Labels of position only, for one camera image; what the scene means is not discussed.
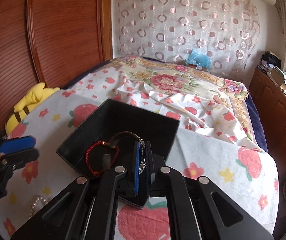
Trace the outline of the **wooden sideboard cabinet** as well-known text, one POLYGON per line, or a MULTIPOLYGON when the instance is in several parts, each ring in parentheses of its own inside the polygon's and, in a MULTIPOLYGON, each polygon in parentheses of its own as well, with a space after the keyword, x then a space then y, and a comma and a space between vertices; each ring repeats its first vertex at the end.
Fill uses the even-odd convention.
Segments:
POLYGON ((269 154, 280 175, 286 172, 286 96, 270 78, 255 69, 249 91, 262 123, 269 154))

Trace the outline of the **pink circle pattern curtain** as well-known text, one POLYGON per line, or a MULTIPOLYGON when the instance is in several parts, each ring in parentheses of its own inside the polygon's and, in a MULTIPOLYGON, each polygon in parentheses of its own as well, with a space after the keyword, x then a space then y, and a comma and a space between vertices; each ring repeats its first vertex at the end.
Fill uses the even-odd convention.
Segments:
POLYGON ((252 0, 112 0, 113 53, 185 63, 197 53, 210 72, 241 79, 260 32, 252 0))

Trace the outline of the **wooden wardrobe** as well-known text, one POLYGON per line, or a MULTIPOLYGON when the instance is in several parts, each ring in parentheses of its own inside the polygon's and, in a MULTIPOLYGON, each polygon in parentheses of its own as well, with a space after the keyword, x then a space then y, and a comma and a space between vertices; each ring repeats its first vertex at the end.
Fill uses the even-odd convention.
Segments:
POLYGON ((0 129, 39 82, 60 87, 112 56, 112 0, 0 0, 0 129))

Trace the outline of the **pile of clothes and books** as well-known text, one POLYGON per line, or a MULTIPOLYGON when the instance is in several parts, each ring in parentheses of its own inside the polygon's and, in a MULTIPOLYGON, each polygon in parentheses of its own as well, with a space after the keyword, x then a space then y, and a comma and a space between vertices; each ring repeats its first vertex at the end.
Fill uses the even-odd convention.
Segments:
POLYGON ((280 89, 286 91, 286 71, 280 69, 281 60, 272 52, 265 51, 257 66, 280 89))

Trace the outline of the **strawberry print white cloth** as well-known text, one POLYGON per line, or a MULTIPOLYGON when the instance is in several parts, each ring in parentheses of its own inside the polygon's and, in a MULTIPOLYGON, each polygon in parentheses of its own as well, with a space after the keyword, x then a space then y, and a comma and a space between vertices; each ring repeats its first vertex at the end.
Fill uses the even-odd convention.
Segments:
POLYGON ((83 74, 38 105, 10 137, 33 136, 40 156, 14 172, 0 200, 0 235, 11 236, 37 210, 77 177, 56 149, 107 99, 179 121, 168 166, 185 177, 210 178, 266 230, 273 232, 278 211, 274 159, 251 141, 224 105, 193 94, 165 93, 107 63, 83 74))

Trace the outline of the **black jewelry box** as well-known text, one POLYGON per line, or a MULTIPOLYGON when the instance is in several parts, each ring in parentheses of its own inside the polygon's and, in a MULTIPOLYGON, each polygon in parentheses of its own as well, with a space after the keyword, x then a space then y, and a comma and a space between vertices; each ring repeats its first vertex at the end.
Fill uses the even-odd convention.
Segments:
POLYGON ((120 198, 142 209, 148 201, 146 151, 167 159, 179 127, 168 116, 106 100, 63 141, 57 154, 98 187, 107 171, 123 165, 120 198))

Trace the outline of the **yellow plush toy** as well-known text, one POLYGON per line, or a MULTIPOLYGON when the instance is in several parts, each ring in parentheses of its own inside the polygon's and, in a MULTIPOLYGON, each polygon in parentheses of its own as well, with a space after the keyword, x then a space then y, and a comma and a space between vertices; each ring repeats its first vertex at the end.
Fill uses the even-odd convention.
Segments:
POLYGON ((46 100, 49 96, 60 90, 56 88, 46 88, 45 83, 41 82, 34 85, 26 95, 15 104, 13 113, 5 125, 7 135, 10 135, 21 121, 33 111, 40 103, 46 100))

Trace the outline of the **floral bed quilt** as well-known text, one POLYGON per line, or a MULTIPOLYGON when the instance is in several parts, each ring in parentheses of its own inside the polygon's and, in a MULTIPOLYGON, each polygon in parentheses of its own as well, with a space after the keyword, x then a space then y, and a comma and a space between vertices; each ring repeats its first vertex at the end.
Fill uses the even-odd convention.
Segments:
POLYGON ((253 127, 246 106, 249 92, 246 86, 181 64, 163 63, 154 59, 129 55, 108 61, 134 81, 145 82, 166 95, 193 94, 227 107, 240 122, 240 129, 255 141, 253 127))

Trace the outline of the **dark metal bangle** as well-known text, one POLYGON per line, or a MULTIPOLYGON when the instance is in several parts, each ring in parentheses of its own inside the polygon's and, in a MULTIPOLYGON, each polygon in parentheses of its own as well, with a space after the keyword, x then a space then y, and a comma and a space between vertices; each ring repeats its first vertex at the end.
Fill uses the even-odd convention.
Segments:
POLYGON ((136 141, 140 142, 140 168, 139 176, 142 174, 146 167, 145 148, 146 144, 138 135, 130 131, 121 131, 115 134, 107 143, 108 147, 118 148, 119 153, 122 155, 129 155, 134 149, 136 141))

